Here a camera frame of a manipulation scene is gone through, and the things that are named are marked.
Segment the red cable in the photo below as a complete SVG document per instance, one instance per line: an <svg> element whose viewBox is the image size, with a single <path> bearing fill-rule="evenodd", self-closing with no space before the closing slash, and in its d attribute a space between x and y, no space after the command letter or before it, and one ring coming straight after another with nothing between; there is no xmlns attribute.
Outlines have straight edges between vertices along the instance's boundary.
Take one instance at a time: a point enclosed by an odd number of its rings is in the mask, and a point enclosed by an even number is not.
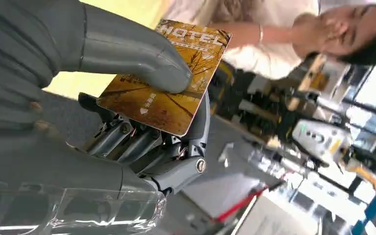
<svg viewBox="0 0 376 235"><path fill-rule="evenodd" d="M282 180L286 174L288 173L291 173L291 172L286 172L284 173L281 177L280 177L280 180ZM239 209L247 206L252 200L254 197L260 197L263 192L268 189L269 186L264 186L262 189L260 189L259 191L255 192L255 193L252 193L250 195L248 195L246 198L242 199L239 203L235 204L233 207L231 207L230 209L228 209L226 212L222 213L221 215L219 215L217 217L217 221L220 222L220 223L223 223L228 217L230 217L232 214L234 214L236 211L238 211Z"/></svg>

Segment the desk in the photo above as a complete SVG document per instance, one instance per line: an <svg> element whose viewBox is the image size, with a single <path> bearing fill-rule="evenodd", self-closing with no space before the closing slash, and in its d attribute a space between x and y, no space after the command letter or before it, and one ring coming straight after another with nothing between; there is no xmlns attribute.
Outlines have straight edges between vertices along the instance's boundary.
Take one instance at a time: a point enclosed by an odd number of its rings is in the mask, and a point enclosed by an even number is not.
<svg viewBox="0 0 376 235"><path fill-rule="evenodd" d="M155 28L170 5L170 0L81 1L121 15L151 29ZM99 97L115 76L114 74L61 72L44 90L74 100L77 100L80 92Z"/></svg>

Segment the person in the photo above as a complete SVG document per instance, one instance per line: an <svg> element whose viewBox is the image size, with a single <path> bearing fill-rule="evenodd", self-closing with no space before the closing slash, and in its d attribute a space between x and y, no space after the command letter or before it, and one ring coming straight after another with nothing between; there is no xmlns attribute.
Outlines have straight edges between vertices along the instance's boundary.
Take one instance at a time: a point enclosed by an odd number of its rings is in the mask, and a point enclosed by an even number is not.
<svg viewBox="0 0 376 235"><path fill-rule="evenodd" d="M164 19L232 32L223 59L271 79L285 77L313 52L350 64L376 64L376 4L343 5L319 15L317 0L218 2L211 19L197 16L199 3L171 9Z"/></svg>

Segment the white shirt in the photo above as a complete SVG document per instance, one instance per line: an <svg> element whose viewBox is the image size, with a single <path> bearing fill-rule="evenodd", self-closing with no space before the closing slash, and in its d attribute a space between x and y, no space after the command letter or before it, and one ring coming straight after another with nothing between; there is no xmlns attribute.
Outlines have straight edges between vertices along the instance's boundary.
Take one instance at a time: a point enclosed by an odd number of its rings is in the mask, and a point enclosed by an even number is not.
<svg viewBox="0 0 376 235"><path fill-rule="evenodd" d="M169 13L165 18L198 24L201 23L201 20L196 19L196 17L200 15L201 11L210 11L206 7L202 9L201 6L209 5L210 1L218 0L175 1L178 3L176 5L184 6L183 9L177 7L177 9L174 10L174 12L179 12L177 16L176 14ZM290 27L293 25L295 19L303 13L313 15L318 15L319 13L317 0L254 1L252 9L250 9L252 11L250 16L253 22L262 25ZM232 48L224 53L223 59L237 69L252 71L270 79L280 79L287 76L302 61L293 49L292 44L249 45Z"/></svg>

